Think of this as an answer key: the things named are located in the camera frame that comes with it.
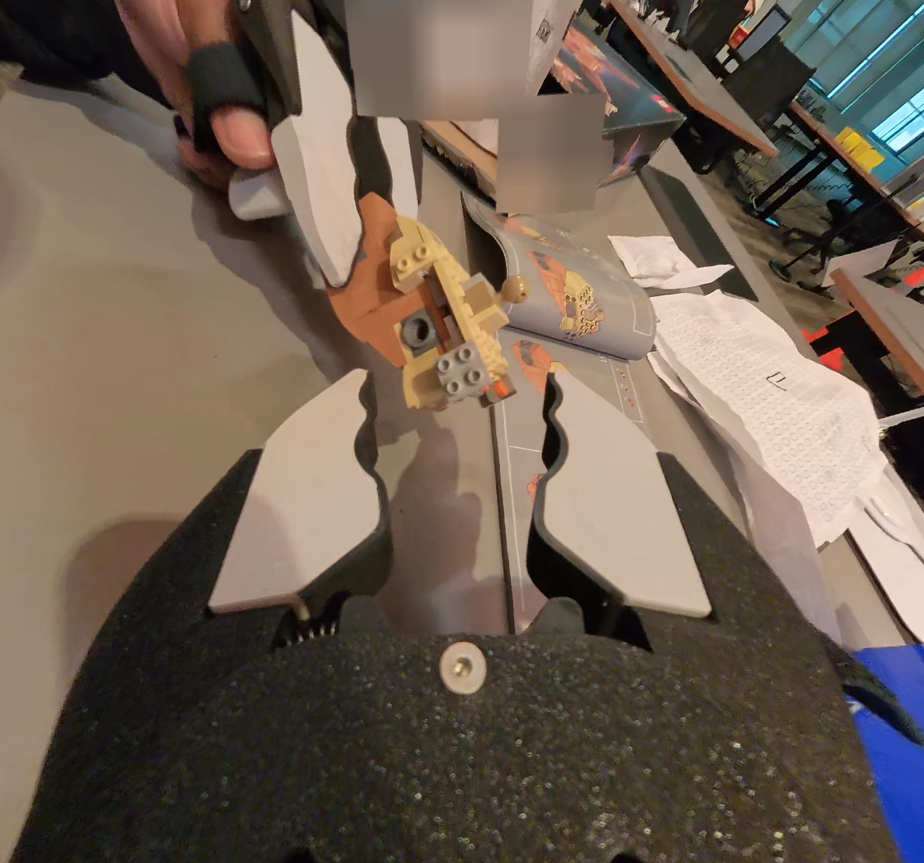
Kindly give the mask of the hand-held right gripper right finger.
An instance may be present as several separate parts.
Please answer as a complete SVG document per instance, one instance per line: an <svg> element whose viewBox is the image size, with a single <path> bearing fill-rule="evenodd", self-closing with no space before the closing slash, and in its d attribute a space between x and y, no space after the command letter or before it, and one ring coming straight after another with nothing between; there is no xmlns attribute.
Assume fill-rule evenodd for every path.
<svg viewBox="0 0 924 863"><path fill-rule="evenodd" d="M527 571L548 598L562 565L606 604L703 618L711 604L659 453L621 410L568 372L548 376Z"/></svg>

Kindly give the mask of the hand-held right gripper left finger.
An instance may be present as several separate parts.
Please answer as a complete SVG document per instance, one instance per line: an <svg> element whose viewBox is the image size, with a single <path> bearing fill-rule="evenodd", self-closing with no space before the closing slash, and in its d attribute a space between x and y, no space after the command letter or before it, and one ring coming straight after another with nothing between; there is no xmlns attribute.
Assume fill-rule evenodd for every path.
<svg viewBox="0 0 924 863"><path fill-rule="evenodd" d="M321 615L342 595L375 596L394 560L376 470L376 392L354 369L265 442L208 606L224 615L288 606Z"/></svg>

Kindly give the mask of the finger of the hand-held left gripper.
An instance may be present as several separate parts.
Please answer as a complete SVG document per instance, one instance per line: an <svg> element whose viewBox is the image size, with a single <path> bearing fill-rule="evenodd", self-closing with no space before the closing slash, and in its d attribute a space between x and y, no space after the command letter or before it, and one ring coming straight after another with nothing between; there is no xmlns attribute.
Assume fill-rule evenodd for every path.
<svg viewBox="0 0 924 863"><path fill-rule="evenodd" d="M390 172L388 200L398 215L419 217L422 202L422 132L415 121L378 116L379 138Z"/></svg>
<svg viewBox="0 0 924 863"><path fill-rule="evenodd" d="M295 221L326 282L343 287L363 233L349 149L350 87L317 31L291 13L301 112L271 132L271 145Z"/></svg>

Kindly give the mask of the tan and brown brick model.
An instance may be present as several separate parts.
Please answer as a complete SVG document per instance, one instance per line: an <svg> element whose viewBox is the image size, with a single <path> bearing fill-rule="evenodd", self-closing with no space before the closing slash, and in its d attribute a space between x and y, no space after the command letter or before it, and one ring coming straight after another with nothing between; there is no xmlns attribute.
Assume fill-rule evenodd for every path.
<svg viewBox="0 0 924 863"><path fill-rule="evenodd" d="M361 251L348 284L329 287L340 323L402 372L406 406L481 407L516 393L498 332L508 306L528 298L521 275L499 288L471 274L429 228L381 196L359 200Z"/></svg>

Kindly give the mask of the grey instruction booklet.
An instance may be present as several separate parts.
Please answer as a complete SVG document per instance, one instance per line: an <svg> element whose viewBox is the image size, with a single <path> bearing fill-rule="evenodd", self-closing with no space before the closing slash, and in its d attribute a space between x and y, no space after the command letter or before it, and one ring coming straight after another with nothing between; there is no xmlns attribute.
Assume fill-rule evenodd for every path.
<svg viewBox="0 0 924 863"><path fill-rule="evenodd" d="M545 467L542 416L547 376L565 370L644 431L634 375L653 349L655 316L644 290L571 232L528 215L496 213L460 197L469 269L492 285L521 277L528 297L505 308L497 333L514 395L491 409L491 432L507 609L524 631L545 599L526 570L534 496Z"/></svg>

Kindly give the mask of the blue storage bin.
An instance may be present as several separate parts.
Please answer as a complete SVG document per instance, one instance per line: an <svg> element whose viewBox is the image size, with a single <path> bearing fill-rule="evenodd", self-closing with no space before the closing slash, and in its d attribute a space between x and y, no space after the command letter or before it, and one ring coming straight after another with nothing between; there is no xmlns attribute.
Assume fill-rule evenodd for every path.
<svg viewBox="0 0 924 863"><path fill-rule="evenodd" d="M861 649L856 658L895 693L922 727L922 645ZM911 744L868 709L858 709L854 718L898 851L907 862L921 862L923 748Z"/></svg>

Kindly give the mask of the person's left forearm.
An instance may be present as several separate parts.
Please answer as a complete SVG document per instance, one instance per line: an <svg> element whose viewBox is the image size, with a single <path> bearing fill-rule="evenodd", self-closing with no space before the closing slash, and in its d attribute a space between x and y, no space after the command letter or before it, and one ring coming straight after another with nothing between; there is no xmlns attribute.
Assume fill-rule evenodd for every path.
<svg viewBox="0 0 924 863"><path fill-rule="evenodd" d="M170 106L134 49L115 0L1 0L1 60L53 86L115 75Z"/></svg>

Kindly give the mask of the grey desk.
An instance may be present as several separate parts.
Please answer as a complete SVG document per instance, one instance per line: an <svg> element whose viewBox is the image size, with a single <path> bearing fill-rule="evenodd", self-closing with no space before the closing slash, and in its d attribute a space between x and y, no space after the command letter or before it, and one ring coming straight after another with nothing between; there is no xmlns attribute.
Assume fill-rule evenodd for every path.
<svg viewBox="0 0 924 863"><path fill-rule="evenodd" d="M109 83L2 97L2 860L901 861L838 673L631 369L714 604L507 635L491 415L406 411L293 240ZM291 414L374 372L388 630L211 589Z"/></svg>

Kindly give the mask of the person's left hand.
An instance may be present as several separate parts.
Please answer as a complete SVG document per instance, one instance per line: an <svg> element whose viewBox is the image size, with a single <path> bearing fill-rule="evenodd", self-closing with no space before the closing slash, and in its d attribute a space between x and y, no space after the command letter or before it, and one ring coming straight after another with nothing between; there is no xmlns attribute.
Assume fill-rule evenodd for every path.
<svg viewBox="0 0 924 863"><path fill-rule="evenodd" d="M236 39L229 0L114 0L145 67L188 136L178 139L179 163L203 184L227 192L238 168L272 166L271 137L263 119L239 106L223 106L211 118L222 156L198 153L192 141L193 98L186 67L193 51Z"/></svg>

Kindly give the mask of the brown cardboard piece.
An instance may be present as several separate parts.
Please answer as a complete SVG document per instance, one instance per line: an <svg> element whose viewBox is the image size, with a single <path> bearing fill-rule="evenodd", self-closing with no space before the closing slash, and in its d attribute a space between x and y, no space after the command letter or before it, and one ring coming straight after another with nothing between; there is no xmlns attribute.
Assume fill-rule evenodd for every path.
<svg viewBox="0 0 924 863"><path fill-rule="evenodd" d="M498 159L449 121L421 122L424 144L488 199L495 199Z"/></svg>

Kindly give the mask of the white circle-print paper bag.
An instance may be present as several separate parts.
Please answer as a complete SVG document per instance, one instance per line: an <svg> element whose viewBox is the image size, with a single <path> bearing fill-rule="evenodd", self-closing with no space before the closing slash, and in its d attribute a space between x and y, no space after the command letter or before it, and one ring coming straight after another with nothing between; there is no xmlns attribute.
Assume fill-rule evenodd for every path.
<svg viewBox="0 0 924 863"><path fill-rule="evenodd" d="M848 541L849 571L922 644L922 506L887 462L868 393L810 361L745 299L674 293L652 304L649 361L727 444L757 551L803 615L854 649L896 638L864 626L847 580L827 571L822 551Z"/></svg>

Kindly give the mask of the dark toy set box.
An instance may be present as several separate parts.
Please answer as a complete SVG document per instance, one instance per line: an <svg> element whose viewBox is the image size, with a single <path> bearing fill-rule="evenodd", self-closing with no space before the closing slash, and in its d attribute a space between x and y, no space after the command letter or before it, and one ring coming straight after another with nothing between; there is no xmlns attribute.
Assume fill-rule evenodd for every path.
<svg viewBox="0 0 924 863"><path fill-rule="evenodd" d="M611 166L599 187L646 166L685 121L683 114L590 28L575 18L549 77L571 94L603 96L602 138Z"/></svg>

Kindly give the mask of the torn white paper bag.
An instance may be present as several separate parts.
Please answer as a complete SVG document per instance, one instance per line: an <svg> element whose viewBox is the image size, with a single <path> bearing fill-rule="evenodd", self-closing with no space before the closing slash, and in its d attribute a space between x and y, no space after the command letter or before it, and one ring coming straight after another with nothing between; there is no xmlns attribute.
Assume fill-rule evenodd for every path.
<svg viewBox="0 0 924 863"><path fill-rule="evenodd" d="M698 267L667 235L609 235L608 239L629 276L643 288L698 287L734 270L730 263Z"/></svg>

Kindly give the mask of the grey wood-edged table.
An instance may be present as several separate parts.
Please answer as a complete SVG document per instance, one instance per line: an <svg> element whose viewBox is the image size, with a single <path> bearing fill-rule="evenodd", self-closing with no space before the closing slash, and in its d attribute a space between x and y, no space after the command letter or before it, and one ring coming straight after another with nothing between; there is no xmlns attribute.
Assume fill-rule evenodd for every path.
<svg viewBox="0 0 924 863"><path fill-rule="evenodd" d="M786 108L784 115L809 140L811 149L760 197L767 214L804 191L822 174L839 167L851 191L861 201L884 199L902 221L908 222L913 230L922 231L922 160L884 180L879 176L882 165L868 166L867 156L873 153L872 146L840 141L821 120L796 102Z"/></svg>
<svg viewBox="0 0 924 863"><path fill-rule="evenodd" d="M849 270L835 270L833 284L922 389L923 306Z"/></svg>
<svg viewBox="0 0 924 863"><path fill-rule="evenodd" d="M601 1L614 9L625 30L642 46L687 109L723 129L741 147L768 158L779 155L774 143L693 52L641 19L629 0Z"/></svg>

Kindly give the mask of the black computer monitor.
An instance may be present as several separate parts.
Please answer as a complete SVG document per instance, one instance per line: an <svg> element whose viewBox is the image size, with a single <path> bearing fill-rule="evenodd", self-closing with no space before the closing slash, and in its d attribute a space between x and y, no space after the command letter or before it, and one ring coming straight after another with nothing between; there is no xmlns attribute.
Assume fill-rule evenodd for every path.
<svg viewBox="0 0 924 863"><path fill-rule="evenodd" d="M734 69L722 85L758 125L768 128L790 106L815 70L781 39L791 17L775 4L733 49Z"/></svg>

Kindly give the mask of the yellow container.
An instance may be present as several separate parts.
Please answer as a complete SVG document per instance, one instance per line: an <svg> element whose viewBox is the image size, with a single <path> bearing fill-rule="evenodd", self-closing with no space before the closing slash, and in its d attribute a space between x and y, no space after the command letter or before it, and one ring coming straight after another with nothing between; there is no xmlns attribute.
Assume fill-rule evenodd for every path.
<svg viewBox="0 0 924 863"><path fill-rule="evenodd" d="M851 128L845 128L835 137L835 141L866 173L872 172L885 160L883 153L877 151L870 141Z"/></svg>

